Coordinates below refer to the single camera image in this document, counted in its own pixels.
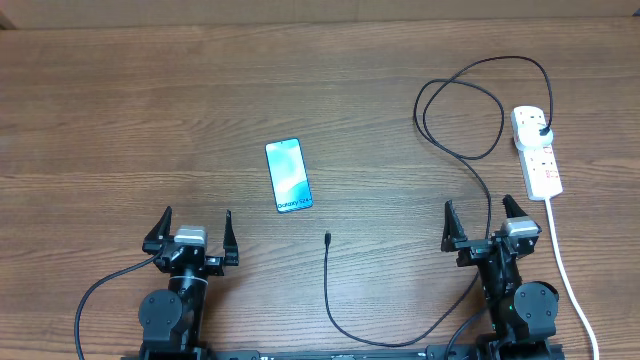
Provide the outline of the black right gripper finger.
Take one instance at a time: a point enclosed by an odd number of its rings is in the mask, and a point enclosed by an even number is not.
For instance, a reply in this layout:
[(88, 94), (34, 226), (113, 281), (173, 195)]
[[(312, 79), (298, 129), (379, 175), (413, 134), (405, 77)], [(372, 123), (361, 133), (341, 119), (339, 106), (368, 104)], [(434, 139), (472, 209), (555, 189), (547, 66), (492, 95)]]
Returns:
[(526, 217), (527, 213), (519, 206), (516, 200), (509, 194), (502, 199), (505, 214), (507, 218)]
[(468, 237), (455, 212), (453, 202), (451, 200), (445, 203), (444, 213), (445, 219), (441, 240), (441, 250), (455, 251), (458, 248), (458, 243), (466, 242)]

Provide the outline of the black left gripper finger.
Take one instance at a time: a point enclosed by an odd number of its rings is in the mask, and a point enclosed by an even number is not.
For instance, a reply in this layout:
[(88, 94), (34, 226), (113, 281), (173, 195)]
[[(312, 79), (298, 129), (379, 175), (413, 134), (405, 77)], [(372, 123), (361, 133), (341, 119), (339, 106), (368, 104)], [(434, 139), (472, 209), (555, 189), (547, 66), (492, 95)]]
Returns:
[(226, 211), (225, 217), (225, 229), (223, 238), (223, 249), (225, 252), (225, 259), (237, 259), (238, 258), (238, 244), (233, 231), (232, 225), (232, 212)]
[(161, 244), (169, 236), (172, 219), (172, 208), (167, 206), (156, 225), (145, 236), (144, 244)]

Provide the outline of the Samsung Galaxy smartphone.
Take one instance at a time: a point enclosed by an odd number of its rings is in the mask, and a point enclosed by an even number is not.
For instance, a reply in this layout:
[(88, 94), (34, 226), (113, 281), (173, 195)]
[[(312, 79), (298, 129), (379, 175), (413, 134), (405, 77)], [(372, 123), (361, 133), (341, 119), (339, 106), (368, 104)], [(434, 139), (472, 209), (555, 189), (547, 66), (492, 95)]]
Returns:
[(276, 210), (298, 211), (313, 206), (301, 143), (290, 138), (265, 145)]

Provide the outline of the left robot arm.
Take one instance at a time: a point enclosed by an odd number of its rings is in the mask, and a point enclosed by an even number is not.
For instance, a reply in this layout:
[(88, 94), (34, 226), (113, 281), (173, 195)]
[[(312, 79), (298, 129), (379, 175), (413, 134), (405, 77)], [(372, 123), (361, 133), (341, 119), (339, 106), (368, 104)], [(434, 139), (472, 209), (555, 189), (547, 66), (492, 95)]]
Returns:
[(200, 339), (208, 279), (222, 276), (228, 266), (239, 264), (239, 248), (226, 212), (224, 254), (207, 253), (208, 233), (202, 226), (181, 226), (170, 233), (172, 209), (145, 236), (142, 250), (152, 256), (157, 269), (169, 276), (165, 289), (149, 293), (138, 311), (143, 328), (141, 359), (205, 359), (216, 357)]

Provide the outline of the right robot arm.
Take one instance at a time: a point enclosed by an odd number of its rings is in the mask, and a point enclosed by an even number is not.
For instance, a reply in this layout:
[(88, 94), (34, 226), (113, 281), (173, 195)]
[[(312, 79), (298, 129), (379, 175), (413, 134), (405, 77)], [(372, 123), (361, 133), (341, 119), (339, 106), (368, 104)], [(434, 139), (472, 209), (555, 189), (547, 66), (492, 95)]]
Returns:
[[(534, 252), (541, 227), (513, 197), (503, 197), (506, 219), (490, 237), (469, 239), (451, 201), (445, 203), (441, 250), (455, 252), (459, 267), (478, 269), (486, 305), (460, 326), (446, 345), (445, 359), (562, 359), (556, 334), (559, 293), (549, 283), (522, 280), (517, 261)], [(460, 333), (487, 313), (493, 331), (473, 345), (457, 346)]]

